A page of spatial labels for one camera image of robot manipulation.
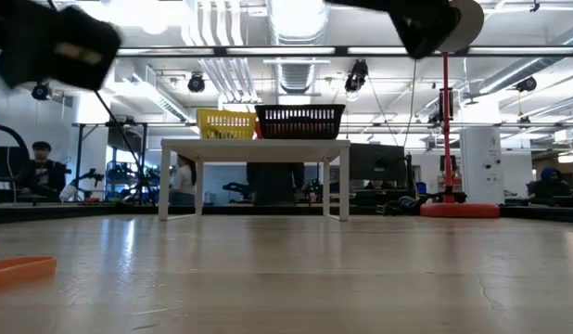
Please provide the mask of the white round pillar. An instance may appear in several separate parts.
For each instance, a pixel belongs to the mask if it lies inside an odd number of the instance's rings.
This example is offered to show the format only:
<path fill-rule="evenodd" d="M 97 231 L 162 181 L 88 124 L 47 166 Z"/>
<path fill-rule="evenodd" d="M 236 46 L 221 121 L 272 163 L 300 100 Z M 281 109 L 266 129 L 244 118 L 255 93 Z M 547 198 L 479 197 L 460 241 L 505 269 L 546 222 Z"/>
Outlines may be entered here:
<path fill-rule="evenodd" d="M 503 204 L 504 182 L 499 129 L 468 127 L 460 135 L 463 190 L 468 203 Z"/>

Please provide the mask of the red desk lamp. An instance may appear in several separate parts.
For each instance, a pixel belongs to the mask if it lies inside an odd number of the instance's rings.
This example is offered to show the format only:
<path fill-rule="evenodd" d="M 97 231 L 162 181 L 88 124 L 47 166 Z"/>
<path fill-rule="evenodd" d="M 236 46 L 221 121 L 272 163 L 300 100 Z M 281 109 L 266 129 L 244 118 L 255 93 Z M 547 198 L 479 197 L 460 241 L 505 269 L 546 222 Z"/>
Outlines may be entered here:
<path fill-rule="evenodd" d="M 451 88 L 449 87 L 449 53 L 467 49 L 474 42 L 482 30 L 485 15 L 484 10 L 476 0 L 450 0 L 447 4 L 452 11 L 454 27 L 438 48 L 443 58 L 441 111 L 443 115 L 445 190 L 442 194 L 442 202 L 423 204 L 420 208 L 420 213 L 422 216 L 439 218 L 495 218 L 500 215 L 500 209 L 496 205 L 461 204 L 455 200 L 453 192 L 450 144 Z"/>

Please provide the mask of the black plastic basket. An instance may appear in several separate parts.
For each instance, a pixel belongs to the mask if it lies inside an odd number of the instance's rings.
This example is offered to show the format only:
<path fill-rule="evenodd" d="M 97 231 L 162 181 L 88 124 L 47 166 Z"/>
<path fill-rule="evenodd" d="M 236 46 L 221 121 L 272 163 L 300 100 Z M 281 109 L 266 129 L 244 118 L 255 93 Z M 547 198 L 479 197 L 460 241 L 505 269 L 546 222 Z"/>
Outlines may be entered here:
<path fill-rule="evenodd" d="M 255 106 L 265 139 L 336 139 L 345 108 L 342 104 Z"/>

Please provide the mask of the yellow plastic basket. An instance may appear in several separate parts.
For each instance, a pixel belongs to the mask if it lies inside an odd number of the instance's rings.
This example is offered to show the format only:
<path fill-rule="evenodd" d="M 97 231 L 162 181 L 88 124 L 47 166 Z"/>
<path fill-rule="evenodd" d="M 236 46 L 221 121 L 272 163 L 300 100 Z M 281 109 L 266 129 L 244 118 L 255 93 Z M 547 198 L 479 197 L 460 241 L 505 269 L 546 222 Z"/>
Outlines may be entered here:
<path fill-rule="evenodd" d="M 202 139 L 252 139 L 256 121 L 256 114 L 251 112 L 197 110 L 197 127 Z"/>

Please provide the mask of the orange rubber band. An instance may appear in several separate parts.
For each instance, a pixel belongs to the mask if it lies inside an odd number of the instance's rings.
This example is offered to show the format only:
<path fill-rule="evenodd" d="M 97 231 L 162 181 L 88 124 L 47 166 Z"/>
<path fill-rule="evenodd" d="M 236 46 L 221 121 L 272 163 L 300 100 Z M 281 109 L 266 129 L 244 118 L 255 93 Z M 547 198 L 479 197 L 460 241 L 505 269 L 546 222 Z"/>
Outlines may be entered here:
<path fill-rule="evenodd" d="M 52 276 L 57 269 L 53 256 L 25 256 L 0 260 L 0 289 Z"/>

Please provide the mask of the person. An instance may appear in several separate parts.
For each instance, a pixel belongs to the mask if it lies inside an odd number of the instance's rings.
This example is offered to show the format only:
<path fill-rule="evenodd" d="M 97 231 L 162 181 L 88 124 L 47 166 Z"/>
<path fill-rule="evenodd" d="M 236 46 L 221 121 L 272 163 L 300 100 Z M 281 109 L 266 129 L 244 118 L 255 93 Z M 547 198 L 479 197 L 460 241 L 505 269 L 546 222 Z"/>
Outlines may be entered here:
<path fill-rule="evenodd" d="M 554 167 L 541 171 L 541 178 L 529 184 L 528 193 L 532 199 L 550 200 L 554 197 L 570 195 L 570 186 L 564 175 Z"/>
<path fill-rule="evenodd" d="M 52 147 L 45 141 L 32 144 L 33 159 L 22 191 L 49 200 L 58 200 L 66 185 L 66 165 L 49 159 Z"/>
<path fill-rule="evenodd" d="M 248 162 L 246 169 L 255 206 L 296 205 L 305 181 L 302 162 Z"/>
<path fill-rule="evenodd" d="M 196 195 L 197 169 L 191 159 L 178 154 L 170 193 L 172 206 L 193 207 Z"/>

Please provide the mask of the white metal shelf riser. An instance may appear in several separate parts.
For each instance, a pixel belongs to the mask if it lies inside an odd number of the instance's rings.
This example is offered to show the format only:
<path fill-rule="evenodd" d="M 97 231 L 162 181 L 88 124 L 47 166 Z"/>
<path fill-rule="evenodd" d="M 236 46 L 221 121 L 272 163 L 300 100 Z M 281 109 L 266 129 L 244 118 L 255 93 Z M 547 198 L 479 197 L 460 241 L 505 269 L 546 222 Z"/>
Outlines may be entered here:
<path fill-rule="evenodd" d="M 163 139 L 161 142 L 158 218 L 170 221 L 169 184 L 171 155 L 178 153 L 197 165 L 195 215 L 203 213 L 204 164 L 206 162 L 320 162 L 323 164 L 323 215 L 329 217 L 330 163 L 339 162 L 340 222 L 350 218 L 350 141 L 306 139 Z"/>

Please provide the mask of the black monitor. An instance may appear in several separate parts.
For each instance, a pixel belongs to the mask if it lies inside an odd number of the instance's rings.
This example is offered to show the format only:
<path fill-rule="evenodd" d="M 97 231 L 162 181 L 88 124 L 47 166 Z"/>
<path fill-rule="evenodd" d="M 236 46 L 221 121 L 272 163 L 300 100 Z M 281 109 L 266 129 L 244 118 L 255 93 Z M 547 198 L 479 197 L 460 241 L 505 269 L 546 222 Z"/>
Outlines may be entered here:
<path fill-rule="evenodd" d="M 388 181 L 405 186 L 407 171 L 403 147 L 351 144 L 350 179 Z"/>

